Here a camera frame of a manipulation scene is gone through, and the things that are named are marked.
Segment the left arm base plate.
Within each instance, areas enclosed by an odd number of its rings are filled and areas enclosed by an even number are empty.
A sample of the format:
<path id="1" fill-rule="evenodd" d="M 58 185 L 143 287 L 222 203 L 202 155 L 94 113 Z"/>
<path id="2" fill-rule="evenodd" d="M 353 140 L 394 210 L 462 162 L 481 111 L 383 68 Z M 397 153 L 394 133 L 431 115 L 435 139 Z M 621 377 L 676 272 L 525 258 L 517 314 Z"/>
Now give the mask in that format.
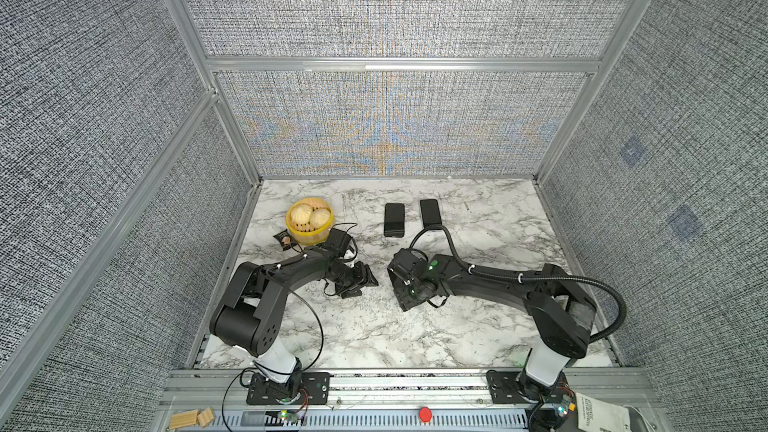
<path id="1" fill-rule="evenodd" d="M 325 372 L 302 373 L 299 379 L 275 382 L 260 373 L 250 374 L 246 404 L 251 406 L 326 405 L 331 375 Z"/>

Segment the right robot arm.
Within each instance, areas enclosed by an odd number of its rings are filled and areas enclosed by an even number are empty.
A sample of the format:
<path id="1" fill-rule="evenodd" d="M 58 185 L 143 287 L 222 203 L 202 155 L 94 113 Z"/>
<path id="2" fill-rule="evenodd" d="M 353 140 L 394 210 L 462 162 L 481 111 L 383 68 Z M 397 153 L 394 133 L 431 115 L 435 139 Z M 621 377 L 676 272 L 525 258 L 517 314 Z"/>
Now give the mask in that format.
<path id="1" fill-rule="evenodd" d="M 437 296 L 468 296 L 517 308 L 532 317 L 539 339 L 521 372 L 523 387 L 551 390 L 567 365 L 586 356 L 596 304 L 577 279 L 559 266 L 547 263 L 539 271 L 505 271 L 463 266 L 444 254 L 427 260 L 402 249 L 387 271 L 404 311 Z"/>

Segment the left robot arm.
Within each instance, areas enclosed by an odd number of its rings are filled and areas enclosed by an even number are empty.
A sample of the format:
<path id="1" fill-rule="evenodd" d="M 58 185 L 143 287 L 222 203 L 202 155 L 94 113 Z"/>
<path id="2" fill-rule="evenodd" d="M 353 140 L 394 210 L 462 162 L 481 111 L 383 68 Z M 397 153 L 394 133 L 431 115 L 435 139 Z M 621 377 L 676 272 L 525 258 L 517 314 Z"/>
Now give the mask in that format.
<path id="1" fill-rule="evenodd" d="M 256 359 L 271 381 L 286 384 L 298 376 L 299 359 L 279 339 L 288 297 L 313 281 L 334 285 L 335 297 L 353 298 L 378 281 L 369 265 L 345 260 L 345 254 L 312 246 L 280 263 L 240 264 L 212 313 L 209 330 L 229 346 Z"/>

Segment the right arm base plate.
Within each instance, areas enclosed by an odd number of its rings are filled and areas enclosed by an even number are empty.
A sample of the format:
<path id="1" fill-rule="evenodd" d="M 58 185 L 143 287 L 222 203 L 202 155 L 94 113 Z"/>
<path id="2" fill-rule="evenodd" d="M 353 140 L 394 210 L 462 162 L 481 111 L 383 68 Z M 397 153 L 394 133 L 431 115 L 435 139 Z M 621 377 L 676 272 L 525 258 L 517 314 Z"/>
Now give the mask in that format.
<path id="1" fill-rule="evenodd" d="M 540 388 L 535 382 L 521 385 L 518 376 L 522 370 L 489 370 L 485 373 L 488 391 L 495 405 L 535 404 L 559 402 L 567 391 L 563 388 Z"/>

